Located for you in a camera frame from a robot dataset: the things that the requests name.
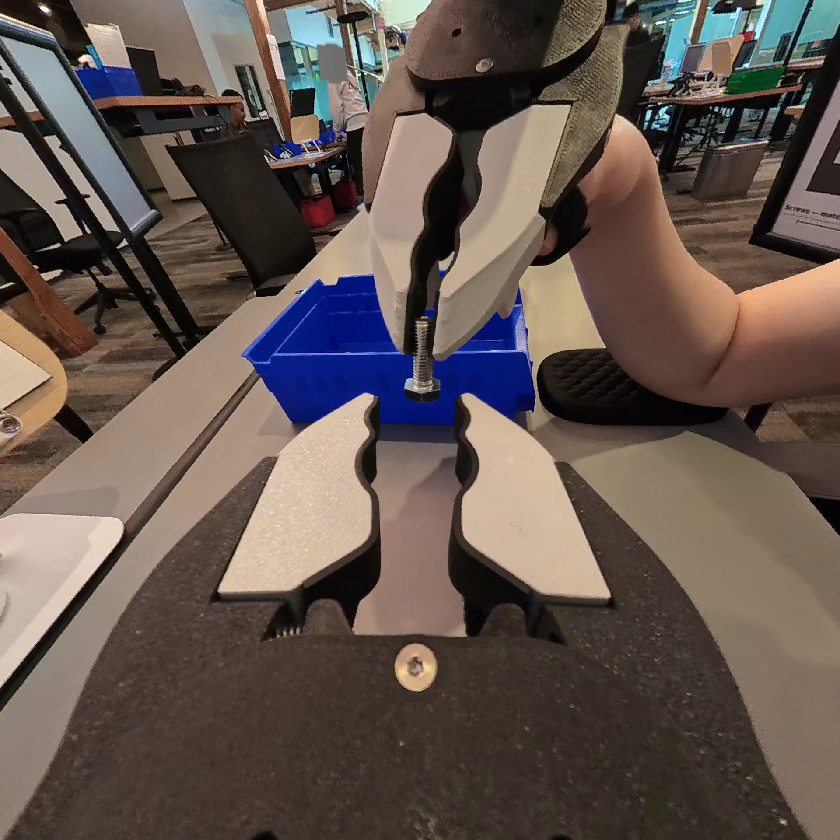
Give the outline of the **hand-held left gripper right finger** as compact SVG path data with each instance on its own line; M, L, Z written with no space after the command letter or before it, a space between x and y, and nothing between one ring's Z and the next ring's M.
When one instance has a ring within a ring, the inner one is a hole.
M540 602L607 605L612 594L550 452L475 395L456 409L456 546Z

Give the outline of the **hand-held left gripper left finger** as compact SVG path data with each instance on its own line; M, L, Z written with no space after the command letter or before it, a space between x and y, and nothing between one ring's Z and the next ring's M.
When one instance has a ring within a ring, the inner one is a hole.
M376 396L356 396L280 451L217 587L221 600L304 603L360 559L373 561L377 582L379 415Z

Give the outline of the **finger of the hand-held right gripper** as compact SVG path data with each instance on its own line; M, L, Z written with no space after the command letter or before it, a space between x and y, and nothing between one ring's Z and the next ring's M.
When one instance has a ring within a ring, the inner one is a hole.
M415 351L414 323L436 306L458 203L456 134L425 112L396 117L369 210L369 246L381 314L400 353Z
M460 349L493 315L511 314L519 281L543 244L540 208L570 116L570 103L534 104L485 133L477 202L458 227L455 257L439 288L436 361Z

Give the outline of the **blue plastic bin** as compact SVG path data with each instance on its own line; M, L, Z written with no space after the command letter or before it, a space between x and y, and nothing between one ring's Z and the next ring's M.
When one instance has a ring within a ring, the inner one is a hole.
M317 422L355 397L380 401L383 424L450 426L455 400L477 396L510 419L536 400L522 297L509 318L498 315L445 362L434 365L438 400L409 401L409 356L391 341L372 275L315 280L243 353L294 424Z

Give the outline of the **large silver hex bolt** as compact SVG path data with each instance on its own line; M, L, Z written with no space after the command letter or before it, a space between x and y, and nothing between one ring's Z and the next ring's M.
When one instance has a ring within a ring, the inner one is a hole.
M414 323L415 345L413 352L413 372L409 379L412 377L430 377L432 375L435 377L434 358L432 355L433 338L434 325L432 319L427 316L418 318ZM441 385L439 389L432 390L431 392L414 392L406 387L406 382L404 384L404 396L413 403L433 403L439 399L440 393Z

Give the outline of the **person's right forearm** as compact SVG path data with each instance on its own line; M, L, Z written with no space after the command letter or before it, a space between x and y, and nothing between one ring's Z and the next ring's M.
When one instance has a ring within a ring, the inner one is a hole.
M626 373L685 403L745 407L838 393L838 261L737 294L683 246L660 194L591 205L571 253Z

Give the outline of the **person's right hand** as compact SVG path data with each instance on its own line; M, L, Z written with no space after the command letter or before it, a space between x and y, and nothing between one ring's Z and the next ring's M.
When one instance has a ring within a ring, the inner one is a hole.
M617 114L601 158L580 184L588 228L592 232L603 228L609 213L622 209L639 184L657 175L654 153L641 130Z

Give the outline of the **grey trash can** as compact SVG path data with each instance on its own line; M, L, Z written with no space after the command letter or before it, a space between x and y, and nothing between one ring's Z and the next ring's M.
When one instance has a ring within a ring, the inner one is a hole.
M746 196L768 145L767 140L745 140L706 149L689 195L702 203Z

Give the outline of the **green crate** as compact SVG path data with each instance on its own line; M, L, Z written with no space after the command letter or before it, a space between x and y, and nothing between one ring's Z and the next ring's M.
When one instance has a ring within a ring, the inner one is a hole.
M734 70L728 79L726 94L735 96L776 89L780 86L784 73L784 65L768 65Z

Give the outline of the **black easel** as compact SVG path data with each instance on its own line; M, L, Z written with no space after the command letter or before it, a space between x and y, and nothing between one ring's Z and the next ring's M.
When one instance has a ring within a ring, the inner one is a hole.
M153 374L152 380L157 382L177 361L184 358L189 350L196 347L203 336L209 334L213 329L198 327L193 315L175 288L172 279L165 272L162 263L146 240L135 239L130 242L121 230L122 238L139 261L144 274L154 288L154 297L148 294L141 280L122 256L115 240L90 208L87 196L72 180L70 174L56 156L55 151L49 146L45 136L30 116L29 111L21 102L16 90L13 89L12 82L5 76L2 76L1 94L3 105L8 110L16 128L24 135L49 174L65 194L67 205L73 217L80 219L89 228L89 231L96 236L100 245L105 249L107 258L112 262L129 290L140 299L140 305L152 321L157 333L173 351L174 359L165 362Z

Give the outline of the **black framed marker sign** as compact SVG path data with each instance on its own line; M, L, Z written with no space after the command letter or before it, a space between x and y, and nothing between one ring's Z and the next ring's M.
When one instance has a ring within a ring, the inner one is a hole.
M750 244L819 265L839 257L838 45L796 121Z

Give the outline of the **black box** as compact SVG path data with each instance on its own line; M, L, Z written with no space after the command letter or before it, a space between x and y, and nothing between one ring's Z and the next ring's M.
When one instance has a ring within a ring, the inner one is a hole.
M130 66L139 82L142 95L145 97L163 96L163 83L154 51L152 49L132 46L128 46L126 50Z

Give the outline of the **black wheeled office chair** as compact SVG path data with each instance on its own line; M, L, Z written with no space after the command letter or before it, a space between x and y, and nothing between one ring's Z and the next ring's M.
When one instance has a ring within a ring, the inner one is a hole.
M110 276L107 255L96 236L77 219L80 234L66 239L53 218L5 172L1 173L2 230L40 274L58 271L62 274L87 275L97 291L74 311L76 315L94 308L92 331L107 332L102 325L106 310L117 309L119 301L140 302L131 291L105 286L99 275Z

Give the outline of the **black framed blank sign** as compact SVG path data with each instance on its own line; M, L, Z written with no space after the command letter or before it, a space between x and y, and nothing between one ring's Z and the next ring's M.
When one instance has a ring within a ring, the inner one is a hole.
M3 67L42 119L129 242L144 240L162 220L56 38L2 16Z

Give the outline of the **wooden support post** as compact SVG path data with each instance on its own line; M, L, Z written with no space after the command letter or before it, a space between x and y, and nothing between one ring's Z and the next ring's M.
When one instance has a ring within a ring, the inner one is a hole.
M291 141L291 103L277 39L273 36L263 1L244 1L248 21L255 38L262 67L266 73L269 94L274 104L280 131Z

